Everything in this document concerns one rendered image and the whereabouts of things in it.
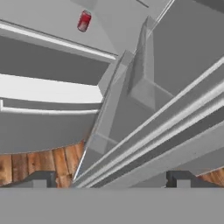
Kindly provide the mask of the grey fridge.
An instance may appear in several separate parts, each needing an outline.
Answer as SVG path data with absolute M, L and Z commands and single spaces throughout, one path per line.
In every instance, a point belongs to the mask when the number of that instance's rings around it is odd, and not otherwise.
M 98 109 L 99 115 L 105 91 L 118 60 L 125 51 L 130 51 L 135 56 L 145 19 L 148 16 L 157 19 L 170 1 L 0 0 L 1 21 L 116 56 L 113 63 L 108 63 L 0 37 L 0 74 L 97 86 L 101 91 L 102 101 L 57 103 L 3 97 L 0 100 L 3 100 L 6 107 L 45 110 Z M 89 11 L 92 15 L 85 32 L 77 28 L 83 11 Z

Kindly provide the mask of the white fridge shelf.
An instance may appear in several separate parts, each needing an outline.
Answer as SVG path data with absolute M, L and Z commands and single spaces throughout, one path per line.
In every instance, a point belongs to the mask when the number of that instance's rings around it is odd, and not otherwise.
M 100 103 L 97 86 L 0 73 L 0 97 L 34 102 Z
M 21 27 L 20 25 L 11 24 L 1 20 L 0 37 L 16 39 L 36 46 L 43 46 L 53 50 L 80 55 L 86 58 L 105 61 L 108 63 L 113 63 L 116 60 L 116 56 L 111 53 L 95 50 L 83 45 L 77 45 L 71 41 L 55 38 L 51 35 L 46 35 L 38 31 L 32 31 L 31 29 Z

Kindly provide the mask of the red soda can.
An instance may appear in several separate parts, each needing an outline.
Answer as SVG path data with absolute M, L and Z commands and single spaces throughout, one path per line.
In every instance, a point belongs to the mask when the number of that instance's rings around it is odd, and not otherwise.
M 77 25 L 77 28 L 80 32 L 85 32 L 89 26 L 89 23 L 91 21 L 92 15 L 88 10 L 84 10 L 80 14 L 80 19 Z

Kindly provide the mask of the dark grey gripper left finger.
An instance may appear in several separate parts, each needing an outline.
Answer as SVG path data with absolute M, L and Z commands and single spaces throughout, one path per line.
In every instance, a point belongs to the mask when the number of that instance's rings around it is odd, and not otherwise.
M 11 188 L 55 188 L 56 172 L 55 171 L 35 171 L 25 179 L 9 183 L 4 187 Z

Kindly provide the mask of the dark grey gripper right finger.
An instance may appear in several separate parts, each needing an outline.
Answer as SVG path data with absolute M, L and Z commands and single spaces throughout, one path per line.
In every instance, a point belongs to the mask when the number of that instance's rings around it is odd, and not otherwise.
M 166 179 L 167 187 L 177 188 L 180 180 L 188 180 L 190 181 L 191 188 L 221 188 L 220 185 L 197 178 L 189 171 L 168 171 L 166 173 Z

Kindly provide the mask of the grey fridge drawer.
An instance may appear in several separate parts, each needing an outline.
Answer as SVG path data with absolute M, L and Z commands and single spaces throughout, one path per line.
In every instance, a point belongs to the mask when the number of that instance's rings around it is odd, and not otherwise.
M 6 107 L 0 100 L 0 154 L 44 151 L 77 144 L 91 132 L 98 109 Z

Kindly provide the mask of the grey fridge door bin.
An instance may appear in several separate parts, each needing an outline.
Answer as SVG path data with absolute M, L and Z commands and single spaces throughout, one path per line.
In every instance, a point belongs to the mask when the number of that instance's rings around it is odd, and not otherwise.
M 128 85 L 129 97 L 143 108 L 152 111 L 160 109 L 173 97 L 155 82 L 152 29 L 156 24 L 157 22 L 150 16 L 143 22 Z
M 85 151 L 93 150 L 104 154 L 110 146 L 117 144 L 117 141 L 109 135 L 116 115 L 116 108 L 122 92 L 126 71 L 133 57 L 134 54 L 132 52 L 125 51 L 118 60 L 105 91 L 101 111 L 87 140 Z

